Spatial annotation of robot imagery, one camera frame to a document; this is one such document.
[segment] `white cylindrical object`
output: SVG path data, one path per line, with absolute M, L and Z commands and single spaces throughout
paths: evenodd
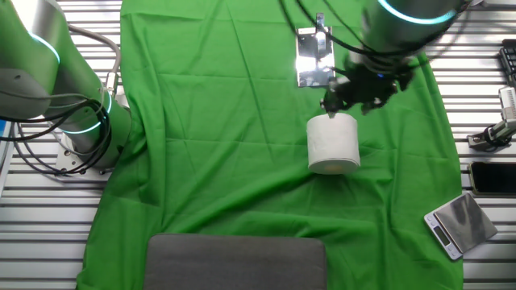
M 356 120 L 344 113 L 313 117 L 306 126 L 308 168 L 318 174 L 346 174 L 360 166 Z

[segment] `metal bracket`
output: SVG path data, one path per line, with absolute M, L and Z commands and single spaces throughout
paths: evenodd
M 331 27 L 324 27 L 324 13 L 317 13 L 317 27 L 298 29 L 296 69 L 300 88 L 327 87 L 335 77 L 333 42 L 327 33 L 331 33 Z
M 119 87 L 119 75 L 116 72 L 109 72 L 106 79 L 106 88 L 111 98 L 116 97 L 117 88 Z
M 10 135 L 11 123 L 6 122 L 3 137 Z M 0 197 L 2 196 L 4 185 L 6 184 L 7 174 L 9 173 L 10 160 L 13 157 L 15 144 L 12 142 L 0 142 Z
M 516 133 L 516 91 L 505 87 L 498 91 L 498 96 L 502 120 L 496 125 L 488 126 L 484 132 L 468 136 L 468 145 L 473 150 L 494 152 L 510 146 L 510 140 Z

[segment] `gray robot arm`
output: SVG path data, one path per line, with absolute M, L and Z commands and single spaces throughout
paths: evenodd
M 384 106 L 392 95 L 409 85 L 415 68 L 410 66 L 414 56 L 436 41 L 469 3 L 369 0 L 363 11 L 364 44 L 350 49 L 344 62 L 344 77 L 330 81 L 322 108 L 336 112 L 361 103 L 367 113 Z
M 0 2 L 0 116 L 48 118 L 85 99 L 96 100 L 109 114 L 111 138 L 95 167 L 112 168 L 131 126 L 129 111 L 110 94 L 115 78 L 111 72 L 108 79 L 113 88 L 108 89 L 89 67 L 73 44 L 65 15 L 55 0 Z M 75 151 L 89 152 L 99 142 L 96 113 L 85 107 L 59 126 L 73 141 Z

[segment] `aluminum slat surface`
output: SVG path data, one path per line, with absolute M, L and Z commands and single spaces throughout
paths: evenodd
M 492 6 L 516 0 L 490 0 Z M 101 33 L 119 44 L 122 1 L 59 1 L 73 25 Z M 451 41 L 464 16 L 427 51 L 432 56 Z M 471 190 L 472 161 L 516 162 L 516 146 L 495 154 L 469 150 L 466 136 L 501 120 L 498 89 L 505 84 L 496 55 L 501 41 L 516 39 L 516 10 L 473 10 L 455 45 L 432 63 L 456 140 L 464 191 Z M 102 81 L 114 62 L 103 43 L 73 34 L 79 52 Z M 28 134 L 45 126 L 25 126 Z M 56 162 L 51 135 L 29 142 L 45 162 Z M 22 154 L 28 152 L 22 147 Z M 0 289 L 74 289 L 104 183 L 63 184 L 35 173 L 15 152 L 0 198 Z M 516 289 L 516 199 L 476 197 L 499 234 L 464 256 L 464 290 Z

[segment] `silver metal plate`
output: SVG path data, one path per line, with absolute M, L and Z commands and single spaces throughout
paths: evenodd
M 5 128 L 2 128 L 2 137 L 7 137 L 10 134 L 11 124 L 5 122 Z M 7 174 L 9 174 L 10 160 L 13 155 L 13 143 L 0 141 L 0 197 L 2 197 L 3 186 L 6 183 Z
M 436 209 L 434 215 L 461 253 L 497 233 L 497 228 L 469 193 Z

